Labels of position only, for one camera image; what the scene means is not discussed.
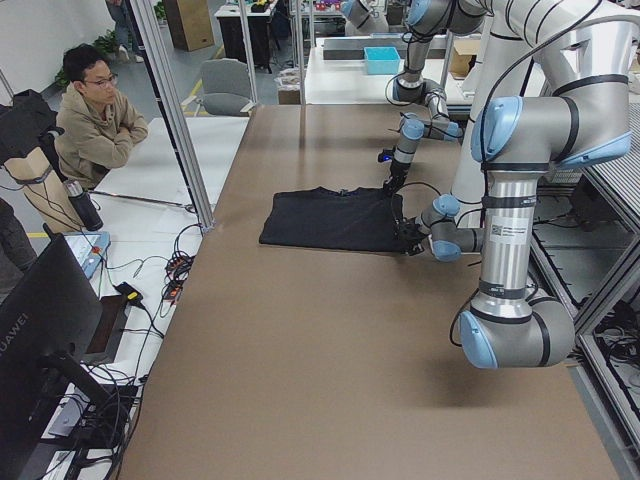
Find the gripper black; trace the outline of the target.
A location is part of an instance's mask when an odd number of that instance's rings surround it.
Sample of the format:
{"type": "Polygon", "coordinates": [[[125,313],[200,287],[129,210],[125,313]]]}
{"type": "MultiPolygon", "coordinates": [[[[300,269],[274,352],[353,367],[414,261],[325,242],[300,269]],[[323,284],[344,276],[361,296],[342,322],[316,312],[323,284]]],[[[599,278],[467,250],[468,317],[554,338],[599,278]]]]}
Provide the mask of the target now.
{"type": "Polygon", "coordinates": [[[409,173],[409,165],[402,162],[392,162],[390,166],[390,177],[388,182],[383,183],[383,193],[386,196],[393,196],[405,184],[409,173]]]}
{"type": "Polygon", "coordinates": [[[408,256],[419,255],[424,252],[423,242],[429,237],[430,229],[424,225],[410,223],[407,227],[407,243],[406,254],[408,256]]]}

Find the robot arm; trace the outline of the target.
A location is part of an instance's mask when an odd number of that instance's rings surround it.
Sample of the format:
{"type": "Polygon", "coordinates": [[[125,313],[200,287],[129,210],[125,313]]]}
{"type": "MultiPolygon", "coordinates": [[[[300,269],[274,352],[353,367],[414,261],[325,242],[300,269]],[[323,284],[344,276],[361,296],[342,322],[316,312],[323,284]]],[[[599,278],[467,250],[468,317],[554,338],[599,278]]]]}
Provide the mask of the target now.
{"type": "Polygon", "coordinates": [[[419,104],[428,108],[430,118],[422,120],[411,114],[399,126],[400,137],[391,151],[379,159],[390,160],[390,176],[383,191],[391,196],[405,183],[414,154],[423,138],[456,141],[462,129],[448,115],[444,88],[422,77],[432,39],[442,30],[457,35],[475,31],[482,23],[485,10],[471,1],[413,1],[405,25],[403,40],[408,44],[402,72],[394,78],[392,98],[396,103],[419,104]]]}
{"type": "Polygon", "coordinates": [[[608,1],[446,1],[425,3],[420,24],[468,30],[483,16],[497,23],[487,45],[508,77],[538,62],[547,96],[477,95],[469,152],[485,178],[484,223],[459,228],[454,201],[443,196],[417,219],[433,255],[450,261],[482,256],[479,284],[458,314],[461,346],[478,368],[547,367],[574,342],[571,317],[555,299],[527,291],[538,180],[551,167],[571,169],[615,160],[631,146],[628,68],[639,15],[608,1]]]}

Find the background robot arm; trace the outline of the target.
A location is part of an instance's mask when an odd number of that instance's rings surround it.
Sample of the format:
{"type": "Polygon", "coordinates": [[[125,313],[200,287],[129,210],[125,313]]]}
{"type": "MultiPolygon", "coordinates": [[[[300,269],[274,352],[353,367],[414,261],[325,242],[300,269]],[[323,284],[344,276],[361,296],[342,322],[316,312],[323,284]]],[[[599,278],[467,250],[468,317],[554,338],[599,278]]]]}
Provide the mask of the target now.
{"type": "Polygon", "coordinates": [[[376,11],[370,1],[342,1],[340,9],[345,18],[346,36],[366,36],[390,32],[385,15],[376,11]]]}

